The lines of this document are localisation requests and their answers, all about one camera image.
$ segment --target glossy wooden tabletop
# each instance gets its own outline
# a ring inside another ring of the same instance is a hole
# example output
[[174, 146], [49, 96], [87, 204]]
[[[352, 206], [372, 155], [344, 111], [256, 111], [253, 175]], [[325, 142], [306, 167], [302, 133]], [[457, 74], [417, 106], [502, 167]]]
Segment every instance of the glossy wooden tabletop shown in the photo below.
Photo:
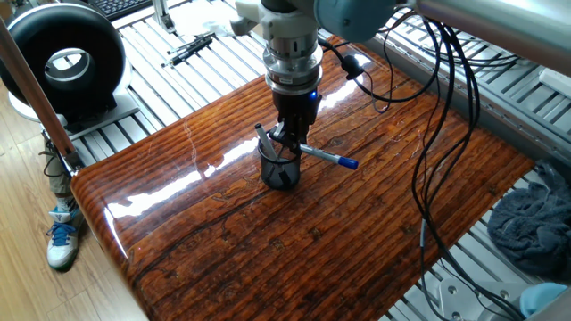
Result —
[[[357, 57], [387, 92], [384, 62]], [[377, 320], [418, 280], [410, 180], [436, 98], [379, 115], [334, 55], [323, 67], [309, 144], [358, 160], [356, 171], [303, 156], [299, 185], [269, 190], [253, 126], [270, 128], [277, 111], [259, 78], [74, 177], [87, 222], [149, 318]], [[398, 71], [394, 84], [395, 97], [421, 88]], [[432, 157], [466, 130], [452, 112]], [[478, 129], [433, 206], [443, 240], [458, 240], [531, 167]]]

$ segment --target towel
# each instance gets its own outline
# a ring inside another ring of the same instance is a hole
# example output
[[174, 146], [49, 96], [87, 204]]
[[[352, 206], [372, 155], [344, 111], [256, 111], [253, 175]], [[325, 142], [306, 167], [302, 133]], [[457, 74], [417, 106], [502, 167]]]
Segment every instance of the towel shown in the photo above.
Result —
[[571, 276], [571, 190], [547, 162], [538, 161], [544, 185], [530, 183], [504, 196], [493, 210], [488, 234], [521, 270], [552, 279]]

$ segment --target white sneaker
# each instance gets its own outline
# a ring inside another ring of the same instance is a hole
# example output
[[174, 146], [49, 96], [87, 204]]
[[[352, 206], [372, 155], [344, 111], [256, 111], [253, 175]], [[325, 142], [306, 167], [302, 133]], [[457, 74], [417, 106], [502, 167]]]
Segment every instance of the white sneaker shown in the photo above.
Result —
[[83, 223], [83, 213], [75, 204], [69, 211], [60, 211], [56, 206], [49, 214], [54, 224], [46, 233], [52, 236], [47, 244], [47, 264], [56, 270], [65, 270], [78, 255], [78, 232]]

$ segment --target pen holder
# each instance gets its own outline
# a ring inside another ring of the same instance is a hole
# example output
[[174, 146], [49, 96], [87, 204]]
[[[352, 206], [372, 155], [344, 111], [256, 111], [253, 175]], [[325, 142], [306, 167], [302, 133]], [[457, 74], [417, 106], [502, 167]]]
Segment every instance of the pen holder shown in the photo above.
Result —
[[[272, 147], [281, 144], [270, 140]], [[261, 180], [271, 189], [285, 191], [294, 188], [300, 181], [301, 151], [291, 152], [288, 148], [276, 151], [277, 160], [268, 157], [264, 145], [258, 142], [258, 152], [261, 159]]]

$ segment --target laminate floor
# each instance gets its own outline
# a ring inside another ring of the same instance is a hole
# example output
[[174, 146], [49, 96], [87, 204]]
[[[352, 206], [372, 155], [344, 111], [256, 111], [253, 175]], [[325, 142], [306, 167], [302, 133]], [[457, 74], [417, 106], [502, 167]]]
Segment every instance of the laminate floor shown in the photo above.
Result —
[[146, 320], [85, 224], [65, 273], [46, 262], [55, 198], [38, 155], [39, 125], [20, 117], [0, 83], [0, 319]]

